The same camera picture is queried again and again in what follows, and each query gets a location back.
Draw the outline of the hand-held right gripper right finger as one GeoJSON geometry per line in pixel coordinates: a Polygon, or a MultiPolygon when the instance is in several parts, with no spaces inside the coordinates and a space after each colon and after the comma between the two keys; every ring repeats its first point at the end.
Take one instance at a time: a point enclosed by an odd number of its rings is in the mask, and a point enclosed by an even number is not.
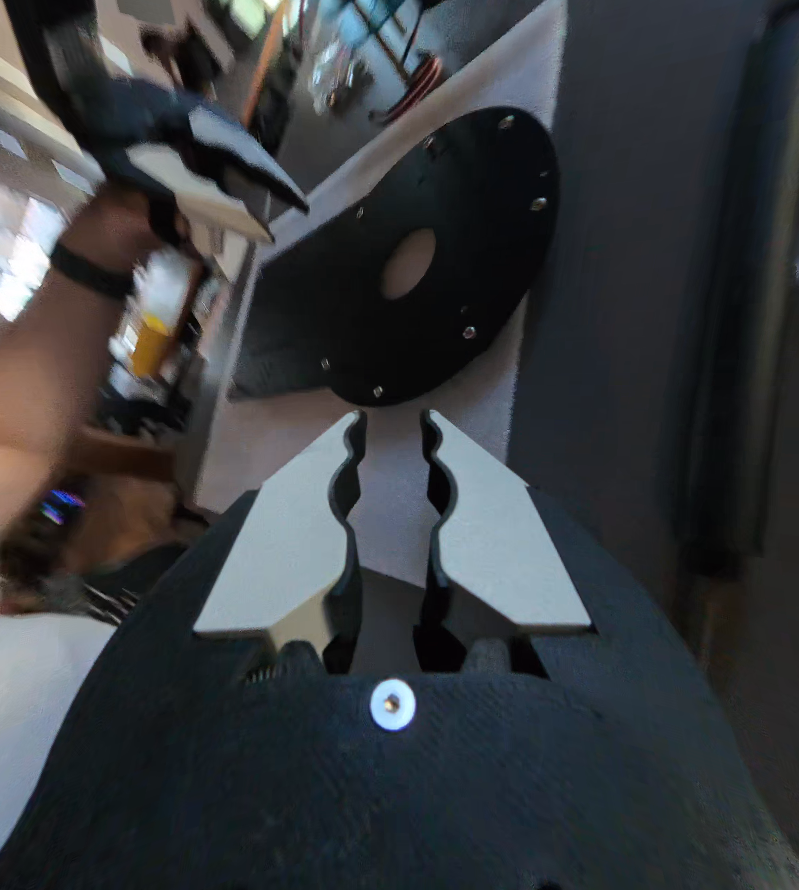
{"type": "Polygon", "coordinates": [[[544,636],[579,636],[594,620],[527,483],[434,409],[421,414],[428,536],[425,595],[413,629],[426,673],[455,673],[476,648],[508,669],[544,636]]]}

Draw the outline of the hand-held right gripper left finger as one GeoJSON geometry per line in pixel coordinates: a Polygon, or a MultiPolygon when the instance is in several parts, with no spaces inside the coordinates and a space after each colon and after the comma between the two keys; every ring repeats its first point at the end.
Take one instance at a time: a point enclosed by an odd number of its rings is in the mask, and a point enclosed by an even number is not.
{"type": "Polygon", "coordinates": [[[331,674],[347,674],[363,618],[363,587],[349,514],[367,417],[341,417],[254,493],[193,632],[249,638],[272,654],[309,643],[331,674]]]}

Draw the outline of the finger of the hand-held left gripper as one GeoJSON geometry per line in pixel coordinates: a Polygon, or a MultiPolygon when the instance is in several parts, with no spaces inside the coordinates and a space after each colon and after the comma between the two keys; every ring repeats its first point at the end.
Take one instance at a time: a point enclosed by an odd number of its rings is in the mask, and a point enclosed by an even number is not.
{"type": "Polygon", "coordinates": [[[177,150],[160,142],[141,141],[126,149],[128,160],[153,185],[149,193],[150,225],[165,244],[192,240],[177,227],[180,216],[187,223],[229,230],[248,241],[274,243],[268,225],[237,197],[228,195],[214,180],[191,172],[177,150]]]}
{"type": "Polygon", "coordinates": [[[196,106],[188,115],[194,144],[224,169],[235,169],[249,182],[260,185],[294,209],[308,214],[305,194],[279,163],[240,124],[208,106],[196,106]]]}

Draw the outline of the black round base plate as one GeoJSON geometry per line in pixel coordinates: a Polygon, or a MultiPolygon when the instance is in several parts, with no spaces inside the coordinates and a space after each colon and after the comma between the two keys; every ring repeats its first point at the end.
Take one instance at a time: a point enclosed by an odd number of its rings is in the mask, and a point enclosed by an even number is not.
{"type": "Polygon", "coordinates": [[[327,388],[360,407],[435,390],[485,352],[550,248],[560,168],[521,108],[458,117],[365,197],[261,261],[238,400],[327,388]]]}

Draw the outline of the person's left forearm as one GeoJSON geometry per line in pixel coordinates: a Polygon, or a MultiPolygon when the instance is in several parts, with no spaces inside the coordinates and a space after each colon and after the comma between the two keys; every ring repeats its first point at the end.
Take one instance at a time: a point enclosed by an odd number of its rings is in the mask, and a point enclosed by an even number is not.
{"type": "Polygon", "coordinates": [[[121,304],[48,273],[0,335],[0,528],[60,472],[111,363],[121,304]]]}

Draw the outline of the dark desk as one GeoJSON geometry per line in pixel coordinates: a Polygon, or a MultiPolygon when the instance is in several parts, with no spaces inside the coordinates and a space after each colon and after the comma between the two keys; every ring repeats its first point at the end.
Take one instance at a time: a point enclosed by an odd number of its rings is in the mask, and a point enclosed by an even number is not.
{"type": "Polygon", "coordinates": [[[672,611],[799,856],[799,172],[766,308],[714,283],[756,253],[721,246],[723,202],[758,182],[735,131],[799,119],[799,2],[568,11],[511,466],[672,611]]]}

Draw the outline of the person's left hand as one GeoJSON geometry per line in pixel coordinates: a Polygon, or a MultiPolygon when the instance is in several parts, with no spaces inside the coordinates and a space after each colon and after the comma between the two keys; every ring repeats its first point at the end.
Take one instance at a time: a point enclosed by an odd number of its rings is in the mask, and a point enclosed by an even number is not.
{"type": "Polygon", "coordinates": [[[106,273],[127,274],[187,234],[170,202],[114,182],[104,184],[71,219],[58,244],[106,273]]]}

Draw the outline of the white foam sheet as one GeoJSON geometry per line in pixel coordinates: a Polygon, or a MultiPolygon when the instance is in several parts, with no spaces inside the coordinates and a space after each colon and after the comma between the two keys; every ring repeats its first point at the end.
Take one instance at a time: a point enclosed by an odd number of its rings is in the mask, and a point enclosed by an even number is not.
{"type": "MultiPolygon", "coordinates": [[[[451,116],[496,105],[501,99],[534,113],[550,126],[556,109],[561,64],[568,26],[568,4],[562,1],[514,2],[484,8],[496,12],[484,22],[480,39],[487,46],[459,74],[450,77],[421,105],[400,121],[366,140],[357,150],[339,149],[338,159],[326,162],[329,176],[311,172],[311,214],[287,211],[275,223],[276,246],[288,248],[315,223],[326,223],[338,210],[361,198],[375,179],[387,172],[387,162],[400,159],[400,150],[423,146],[425,126],[445,124],[451,116]],[[416,144],[412,138],[418,136],[416,144]]],[[[239,361],[238,333],[227,325],[245,322],[252,301],[260,260],[248,259],[248,283],[236,293],[211,346],[212,354],[229,344],[227,365],[218,384],[205,454],[194,484],[197,506],[222,513],[248,490],[260,485],[294,458],[351,406],[325,389],[245,400],[233,381],[239,361]]],[[[430,529],[437,520],[425,494],[428,469],[422,456],[420,412],[440,411],[457,427],[502,462],[507,460],[512,406],[529,295],[490,346],[472,364],[434,394],[400,407],[367,408],[367,451],[359,474],[362,494],[351,513],[360,562],[372,576],[425,586],[430,529]]]]}

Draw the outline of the black wristband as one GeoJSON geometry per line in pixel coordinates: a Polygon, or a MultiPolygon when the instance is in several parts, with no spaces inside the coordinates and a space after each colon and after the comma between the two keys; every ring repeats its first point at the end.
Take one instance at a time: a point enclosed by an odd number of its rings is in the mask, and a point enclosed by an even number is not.
{"type": "Polygon", "coordinates": [[[88,291],[109,300],[125,303],[134,293],[134,274],[105,270],[58,241],[50,255],[49,267],[88,291]]]}

